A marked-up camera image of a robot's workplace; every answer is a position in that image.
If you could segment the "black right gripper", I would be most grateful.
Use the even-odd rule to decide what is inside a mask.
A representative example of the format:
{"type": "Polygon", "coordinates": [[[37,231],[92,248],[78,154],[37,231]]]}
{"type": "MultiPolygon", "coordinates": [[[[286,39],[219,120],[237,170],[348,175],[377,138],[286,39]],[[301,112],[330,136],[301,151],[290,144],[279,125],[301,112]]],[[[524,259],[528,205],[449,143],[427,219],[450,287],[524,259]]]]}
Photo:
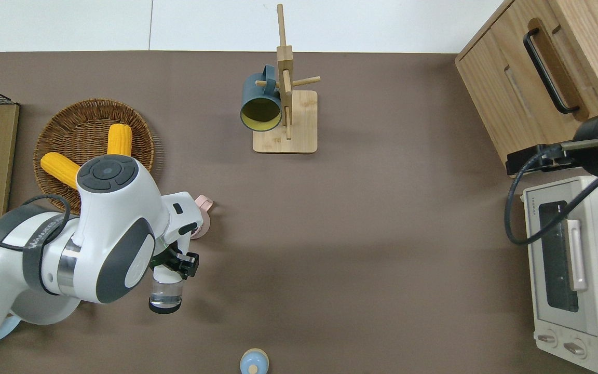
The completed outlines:
{"type": "MultiPolygon", "coordinates": [[[[598,139],[598,116],[582,123],[574,134],[574,141],[598,139]]],[[[542,157],[525,172],[556,172],[575,168],[575,161],[588,173],[598,177],[598,147],[572,151],[572,158],[566,155],[558,144],[537,144],[506,156],[506,175],[515,177],[530,158],[537,154],[542,157]]]]}

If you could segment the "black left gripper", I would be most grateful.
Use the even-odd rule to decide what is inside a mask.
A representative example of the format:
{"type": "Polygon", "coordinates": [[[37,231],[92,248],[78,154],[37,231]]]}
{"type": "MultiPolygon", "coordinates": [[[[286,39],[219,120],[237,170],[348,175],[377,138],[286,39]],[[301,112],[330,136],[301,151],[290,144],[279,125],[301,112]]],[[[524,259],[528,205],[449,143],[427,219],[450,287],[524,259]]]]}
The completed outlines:
{"type": "Polygon", "coordinates": [[[199,267],[199,260],[200,257],[197,253],[180,253],[178,242],[173,242],[161,253],[152,256],[150,269],[153,270],[155,267],[163,265],[172,271],[178,272],[181,279],[188,279],[188,277],[195,276],[199,267]]]}

